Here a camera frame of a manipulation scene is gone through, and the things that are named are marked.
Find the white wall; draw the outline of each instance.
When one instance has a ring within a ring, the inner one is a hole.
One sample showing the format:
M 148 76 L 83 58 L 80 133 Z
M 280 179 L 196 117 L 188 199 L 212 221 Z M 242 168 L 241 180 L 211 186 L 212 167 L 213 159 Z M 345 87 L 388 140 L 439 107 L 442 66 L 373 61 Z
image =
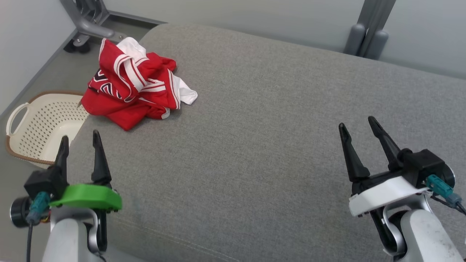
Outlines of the white wall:
M 0 114 L 74 29 L 59 0 L 0 0 Z
M 104 0 L 107 9 L 342 52 L 364 0 Z
M 381 61 L 466 78 L 466 1 L 397 0 Z

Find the caster wheel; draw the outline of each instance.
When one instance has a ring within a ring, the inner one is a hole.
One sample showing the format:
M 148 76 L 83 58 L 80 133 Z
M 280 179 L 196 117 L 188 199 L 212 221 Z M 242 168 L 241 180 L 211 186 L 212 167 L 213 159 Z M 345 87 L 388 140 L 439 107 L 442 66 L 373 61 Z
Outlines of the caster wheel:
M 88 42 L 86 42 L 82 46 L 76 47 L 76 50 L 78 50 L 78 52 L 81 53 L 81 54 L 88 53 L 90 51 L 90 45 L 89 45 Z
M 75 45 L 73 44 L 73 42 L 74 42 L 74 40 L 71 39 L 71 40 L 68 42 L 68 44 L 67 44 L 65 47 L 63 47 L 63 50 L 65 50 L 65 52 L 67 52 L 67 53 L 73 53 L 74 51 L 76 51 L 76 47 L 75 47 Z

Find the teal connector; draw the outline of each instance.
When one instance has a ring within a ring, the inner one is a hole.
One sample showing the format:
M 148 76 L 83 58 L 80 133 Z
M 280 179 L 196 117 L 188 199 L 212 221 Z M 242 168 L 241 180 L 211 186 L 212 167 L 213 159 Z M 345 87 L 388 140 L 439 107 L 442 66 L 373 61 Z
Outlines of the teal connector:
M 29 214 L 26 217 L 26 222 L 32 225 L 37 225 L 41 221 L 42 213 L 48 208 L 50 203 L 50 196 L 47 192 L 39 192 L 31 207 L 29 208 Z
M 425 185 L 430 188 L 434 193 L 439 194 L 443 198 L 447 198 L 453 193 L 453 188 L 447 185 L 436 175 L 430 175 L 425 181 Z

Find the stitching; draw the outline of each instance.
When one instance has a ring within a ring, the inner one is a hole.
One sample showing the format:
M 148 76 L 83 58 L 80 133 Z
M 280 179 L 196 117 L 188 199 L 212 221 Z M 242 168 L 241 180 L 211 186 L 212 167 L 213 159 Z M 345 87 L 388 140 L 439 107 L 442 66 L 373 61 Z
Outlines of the stitching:
M 132 228 L 134 228 L 134 229 L 138 229 L 138 230 L 142 231 L 140 228 L 136 227 L 135 225 L 130 225 L 130 227 L 132 227 Z M 197 251 L 200 251 L 200 252 L 202 252 L 202 253 L 205 253 L 205 254 L 208 254 L 208 255 L 211 255 L 211 256 L 217 257 L 217 258 L 219 258 L 219 259 L 221 259 L 221 260 L 228 261 L 228 260 L 226 260 L 226 259 L 223 259 L 223 258 L 221 258 L 221 257 L 219 257 L 219 256 L 216 256 L 216 255 L 210 254 L 210 253 L 208 253 L 208 252 L 205 252 L 205 251 L 203 251 L 203 250 L 200 250 L 200 249 L 197 249 L 197 248 L 194 248 L 194 247 L 190 247 L 190 246 L 188 246 L 188 245 L 185 245 L 185 244 L 183 244 L 183 243 L 180 243 L 180 242 L 176 242 L 176 241 L 174 241 L 173 239 L 169 239 L 169 238 L 163 237 L 163 236 L 161 236 L 161 235 L 158 235 L 158 234 L 156 234 L 156 233 L 154 233 L 154 232 L 149 232 L 149 234 L 151 234 L 151 235 L 154 235 L 154 236 L 156 236 L 156 237 L 160 237 L 160 238 L 166 239 L 166 240 L 168 240 L 168 241 L 172 241 L 172 242 L 174 242 L 174 243 L 177 243 L 177 244 L 180 244 L 180 245 L 183 245 L 183 246 L 185 246 L 185 247 L 187 247 L 187 248 L 192 248 L 192 249 L 195 249 L 195 250 L 197 250 Z
M 123 222 L 126 222 L 126 223 L 129 223 L 129 224 L 132 224 L 132 225 L 134 225 L 134 226 L 137 226 L 137 227 L 140 227 L 140 225 L 138 225 L 138 224 L 136 224 L 136 223 L 134 223 L 134 222 L 127 221 L 127 220 L 125 220 L 125 219 L 121 219 L 121 218 L 119 218 L 119 217 L 116 217 L 115 219 L 117 219 L 117 220 L 120 220 L 120 221 L 123 221 Z M 157 233 L 159 233 L 159 234 L 163 234 L 163 235 L 166 235 L 166 236 L 168 236 L 168 237 L 175 238 L 175 239 L 178 239 L 178 240 L 180 240 L 180 241 L 184 241 L 184 242 L 190 243 L 190 244 L 192 244 L 192 245 L 194 245 L 194 246 L 197 246 L 197 247 L 200 247 L 200 248 L 203 248 L 203 249 L 206 249 L 206 250 L 212 251 L 212 252 L 214 252 L 214 253 L 220 254 L 220 255 L 222 255 L 222 256 L 225 256 L 225 257 L 228 257 L 228 258 L 231 258 L 231 259 L 233 259 L 233 260 L 236 260 L 236 261 L 240 262 L 240 261 L 239 261 L 238 259 L 236 259 L 236 258 L 232 258 L 232 257 L 230 257 L 230 256 L 227 256 L 227 255 L 225 255 L 225 254 L 222 254 L 222 253 L 220 253 L 220 252 L 218 252 L 218 251 L 215 251 L 215 250 L 212 250 L 212 249 L 209 249 L 209 248 L 203 247 L 203 246 L 201 246 L 201 245 L 198 245 L 198 244 L 194 244 L 194 243 L 192 243 L 192 242 L 189 242 L 188 240 L 184 240 L 184 239 L 181 239 L 181 238 L 177 238 L 177 237 L 175 237 L 175 236 L 172 236 L 172 235 L 169 235 L 169 234 L 162 233 L 162 232 L 160 232 L 160 231 L 157 231 L 157 230 L 155 230 L 155 229 L 152 229 L 152 228 L 148 228 L 148 227 L 146 227 L 146 226 L 142 226 L 142 227 L 143 227 L 143 228 L 145 228 L 145 229 L 148 229 L 148 230 L 151 230 L 151 231 L 157 232 Z

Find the perforated basket side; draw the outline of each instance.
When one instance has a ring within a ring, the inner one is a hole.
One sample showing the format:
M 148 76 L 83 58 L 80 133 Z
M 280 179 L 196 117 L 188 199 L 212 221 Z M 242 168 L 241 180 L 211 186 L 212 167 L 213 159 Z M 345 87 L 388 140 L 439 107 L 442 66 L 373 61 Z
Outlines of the perforated basket side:
M 7 136 L 7 151 L 13 156 L 30 162 L 51 165 L 53 161 L 41 159 L 48 139 L 55 128 L 66 121 L 82 121 L 89 115 L 78 107 L 82 93 L 51 91 L 40 93 L 29 101 L 32 105 L 18 132 Z

